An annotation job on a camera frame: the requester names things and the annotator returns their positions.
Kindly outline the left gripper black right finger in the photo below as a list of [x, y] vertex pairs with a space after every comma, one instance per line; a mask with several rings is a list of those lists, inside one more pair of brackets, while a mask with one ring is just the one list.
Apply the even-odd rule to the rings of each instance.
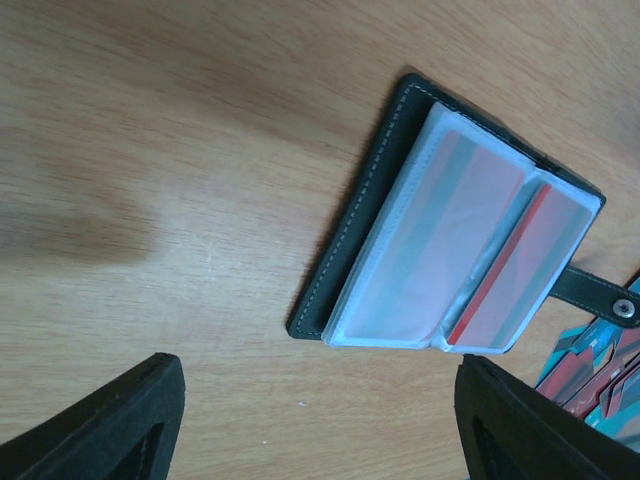
[[454, 391], [471, 479], [637, 479], [639, 454], [489, 359], [466, 354]]

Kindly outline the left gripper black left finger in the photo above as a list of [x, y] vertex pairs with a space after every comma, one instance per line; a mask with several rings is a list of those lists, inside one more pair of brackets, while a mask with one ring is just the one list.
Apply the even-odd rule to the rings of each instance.
[[1, 445], [3, 479], [166, 479], [185, 409], [180, 359], [156, 353]]

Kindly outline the red VIP card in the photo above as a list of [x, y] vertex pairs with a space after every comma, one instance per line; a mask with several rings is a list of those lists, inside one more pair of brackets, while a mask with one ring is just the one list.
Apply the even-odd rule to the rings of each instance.
[[601, 207], [581, 190], [545, 184], [517, 222], [447, 338], [459, 352], [511, 348]]
[[425, 177], [345, 334], [421, 342], [446, 314], [531, 167], [450, 131], [430, 149]]

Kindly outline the black leather card holder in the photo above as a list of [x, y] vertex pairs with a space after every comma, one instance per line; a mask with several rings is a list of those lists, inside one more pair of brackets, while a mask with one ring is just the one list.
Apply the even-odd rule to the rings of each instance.
[[[508, 159], [521, 158], [531, 167], [526, 179], [466, 283], [428, 337], [421, 342], [373, 342], [346, 336], [348, 312], [362, 297], [424, 179], [430, 149], [450, 131], [459, 132]], [[606, 202], [605, 196], [588, 180], [479, 108], [416, 73], [403, 76], [362, 162], [343, 214], [298, 298], [287, 324], [289, 335], [298, 340], [321, 341], [333, 348], [438, 349], [464, 354], [507, 352], [454, 351], [447, 338], [535, 192], [545, 184], [598, 197], [601, 207], [597, 216]], [[574, 254], [559, 277], [567, 267], [577, 268], [571, 263]], [[551, 297], [551, 289], [542, 304]]]

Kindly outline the red chip card bottom centre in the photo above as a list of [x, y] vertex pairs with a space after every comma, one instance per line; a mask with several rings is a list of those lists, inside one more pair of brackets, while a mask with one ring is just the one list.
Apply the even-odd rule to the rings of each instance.
[[608, 364], [601, 368], [569, 400], [565, 408], [574, 416], [586, 420], [596, 409], [603, 418], [611, 416], [610, 408], [614, 393], [623, 385], [624, 380], [639, 366], [639, 353], [629, 353], [620, 357], [611, 357]]

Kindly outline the red card black stripe upright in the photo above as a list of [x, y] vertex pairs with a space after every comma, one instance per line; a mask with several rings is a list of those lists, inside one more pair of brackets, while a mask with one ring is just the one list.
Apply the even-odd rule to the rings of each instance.
[[538, 383], [536, 390], [556, 404], [564, 405], [594, 375], [594, 349], [570, 351]]

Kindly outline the teal card stripe bottom centre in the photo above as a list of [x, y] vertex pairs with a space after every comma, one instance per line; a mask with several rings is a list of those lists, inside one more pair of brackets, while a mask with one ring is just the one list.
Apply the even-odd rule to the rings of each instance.
[[585, 423], [620, 444], [639, 452], [639, 401], [620, 408], [610, 418], [603, 416], [599, 406], [585, 418]]

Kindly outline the blue card under red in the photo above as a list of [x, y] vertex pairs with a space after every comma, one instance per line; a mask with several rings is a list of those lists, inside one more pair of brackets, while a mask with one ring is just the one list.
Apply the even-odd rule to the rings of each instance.
[[598, 357], [623, 333], [639, 329], [639, 276], [621, 287], [583, 270], [567, 267], [552, 287], [550, 296], [594, 316], [576, 338], [573, 353], [593, 348]]

